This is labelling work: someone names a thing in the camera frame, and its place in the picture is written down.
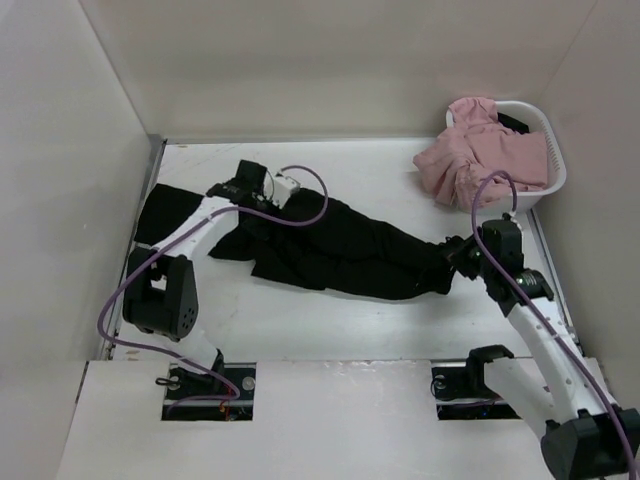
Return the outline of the black trousers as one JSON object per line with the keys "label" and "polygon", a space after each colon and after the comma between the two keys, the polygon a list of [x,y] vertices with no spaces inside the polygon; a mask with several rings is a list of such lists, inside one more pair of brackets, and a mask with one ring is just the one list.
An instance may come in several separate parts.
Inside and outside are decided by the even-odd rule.
{"label": "black trousers", "polygon": [[209,257],[251,261],[254,277],[310,290],[392,301],[449,293],[454,271],[440,244],[424,242],[306,188],[277,214],[303,221],[317,213],[322,218],[307,227],[268,221],[267,235],[251,235],[239,225]]}

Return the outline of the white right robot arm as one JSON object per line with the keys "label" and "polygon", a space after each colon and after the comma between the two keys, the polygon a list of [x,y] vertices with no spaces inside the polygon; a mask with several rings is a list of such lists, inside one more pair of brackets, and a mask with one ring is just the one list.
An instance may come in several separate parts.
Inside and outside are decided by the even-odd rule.
{"label": "white right robot arm", "polygon": [[555,479],[639,476],[639,412],[622,408],[598,380],[559,315],[554,292],[526,267],[522,231],[509,214],[450,237],[454,270],[481,279],[487,295],[527,345],[541,376],[530,376],[503,345],[469,352],[464,384],[473,394],[504,400],[538,439]]}

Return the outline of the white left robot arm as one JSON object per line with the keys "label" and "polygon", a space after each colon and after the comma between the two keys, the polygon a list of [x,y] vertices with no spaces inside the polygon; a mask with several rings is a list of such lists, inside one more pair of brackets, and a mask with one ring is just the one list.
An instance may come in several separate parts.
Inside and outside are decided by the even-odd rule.
{"label": "white left robot arm", "polygon": [[205,220],[207,225],[150,264],[124,292],[123,317],[143,333],[155,335],[162,348],[199,364],[190,375],[190,386],[206,399],[224,387],[220,351],[197,325],[199,299],[196,268],[227,235],[238,229],[240,213],[210,215],[241,205],[266,211],[261,202],[268,170],[242,160],[235,176],[214,185],[205,195],[158,183],[147,197],[135,235],[137,247],[129,254],[127,273],[132,274],[156,252]]}

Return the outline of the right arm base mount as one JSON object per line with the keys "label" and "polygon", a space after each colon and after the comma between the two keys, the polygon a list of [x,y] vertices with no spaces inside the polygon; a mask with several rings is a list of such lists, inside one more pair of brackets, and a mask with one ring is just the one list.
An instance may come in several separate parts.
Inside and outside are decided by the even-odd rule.
{"label": "right arm base mount", "polygon": [[472,386],[463,363],[435,363],[431,374],[430,391],[440,421],[520,419],[496,393]]}

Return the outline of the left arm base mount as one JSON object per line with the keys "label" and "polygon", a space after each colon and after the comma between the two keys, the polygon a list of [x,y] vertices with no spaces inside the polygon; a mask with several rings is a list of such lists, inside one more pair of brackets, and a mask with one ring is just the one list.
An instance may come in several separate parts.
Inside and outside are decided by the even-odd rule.
{"label": "left arm base mount", "polygon": [[215,378],[171,364],[168,373],[155,380],[157,386],[164,388],[161,419],[185,422],[252,421],[257,364],[225,364],[221,374],[239,389],[238,398],[227,399],[233,391]]}

